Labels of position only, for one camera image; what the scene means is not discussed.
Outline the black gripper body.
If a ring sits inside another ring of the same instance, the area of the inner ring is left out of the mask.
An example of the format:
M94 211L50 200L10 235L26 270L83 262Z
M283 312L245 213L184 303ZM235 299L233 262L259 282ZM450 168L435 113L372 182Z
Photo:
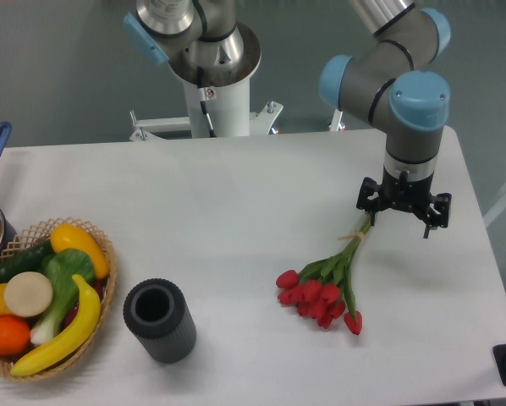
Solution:
M378 211L393 209L409 213L431 213L430 192L434 169L431 162L411 164L386 162L378 194Z

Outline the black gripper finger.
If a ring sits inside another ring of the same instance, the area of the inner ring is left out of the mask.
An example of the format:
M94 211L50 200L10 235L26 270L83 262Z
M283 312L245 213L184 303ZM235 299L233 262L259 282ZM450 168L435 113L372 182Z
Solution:
M364 178L360 186L356 208L364 211L370 218L370 225L374 226L377 213L381 210L381 185L372 178Z
M448 227L451 201L452 195L450 193L430 196L430 202L426 209L426 216L423 220L425 223L425 231L423 233L424 239L429 237L432 230Z

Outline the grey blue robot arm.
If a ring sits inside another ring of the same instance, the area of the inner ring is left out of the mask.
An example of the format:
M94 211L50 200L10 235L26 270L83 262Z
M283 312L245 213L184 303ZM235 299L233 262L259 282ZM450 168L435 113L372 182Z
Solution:
M405 211L427 230L445 228L451 197L433 195L431 185L450 90L426 66L448 45L449 23L412 1L355 1L353 8L377 44L362 58L332 58L318 92L334 110L386 136L382 181L364 179L357 207L371 217ZM168 64L181 80L194 137L248 136L272 127L269 116L250 110L250 77L261 48L237 20L235 2L139 1L123 24L146 59Z

